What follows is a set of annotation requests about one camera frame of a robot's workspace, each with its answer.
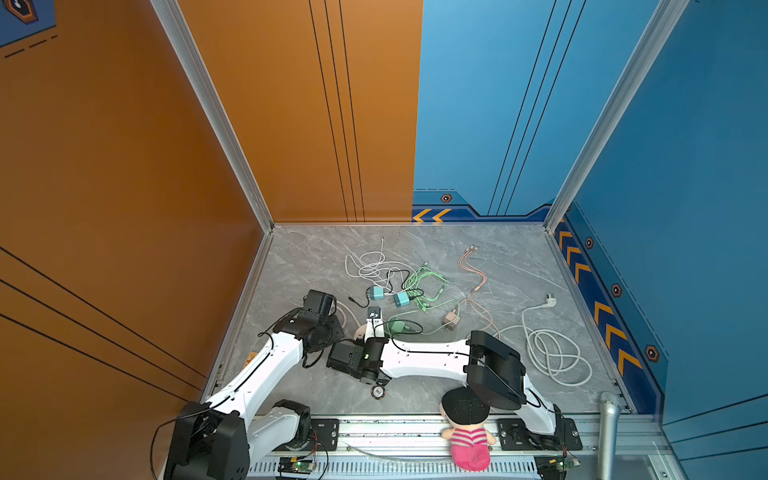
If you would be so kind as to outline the light green charger adapter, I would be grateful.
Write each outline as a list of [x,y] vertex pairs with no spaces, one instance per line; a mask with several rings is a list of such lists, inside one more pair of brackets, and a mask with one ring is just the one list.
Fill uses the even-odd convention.
[[409,335],[414,334],[416,330],[407,320],[394,320],[388,324],[388,332],[391,335]]

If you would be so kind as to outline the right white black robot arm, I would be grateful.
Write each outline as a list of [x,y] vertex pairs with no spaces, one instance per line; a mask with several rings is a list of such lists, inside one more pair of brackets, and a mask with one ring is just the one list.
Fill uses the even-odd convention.
[[560,410],[533,385],[512,347],[475,330],[455,342],[407,342],[371,336],[340,341],[326,366],[369,385],[386,386],[403,377],[434,377],[458,381],[486,405],[515,411],[527,430],[537,435],[558,432]]

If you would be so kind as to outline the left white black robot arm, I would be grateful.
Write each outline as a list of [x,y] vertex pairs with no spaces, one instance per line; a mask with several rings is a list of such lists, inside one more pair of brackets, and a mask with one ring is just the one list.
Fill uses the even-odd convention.
[[303,444],[310,433],[311,409],[281,400],[259,421],[259,408],[282,378],[310,353],[322,353],[343,337],[337,300],[309,291],[303,304],[279,317],[260,334],[265,345],[244,369],[204,402],[189,402],[176,418],[171,443],[155,479],[244,479],[255,462],[276,448]]

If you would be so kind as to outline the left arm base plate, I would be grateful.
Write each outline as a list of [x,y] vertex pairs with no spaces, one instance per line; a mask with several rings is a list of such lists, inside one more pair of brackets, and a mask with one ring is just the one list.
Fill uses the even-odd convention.
[[277,451],[309,452],[320,446],[321,449],[335,451],[339,438],[339,420],[335,418],[315,418],[301,421],[292,440],[280,445]]

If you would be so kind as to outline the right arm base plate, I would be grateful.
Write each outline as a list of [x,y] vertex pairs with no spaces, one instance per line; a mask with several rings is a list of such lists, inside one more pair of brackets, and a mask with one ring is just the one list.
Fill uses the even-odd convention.
[[581,451],[583,443],[573,419],[557,418],[553,435],[529,431],[522,419],[502,418],[496,421],[497,437],[503,451]]

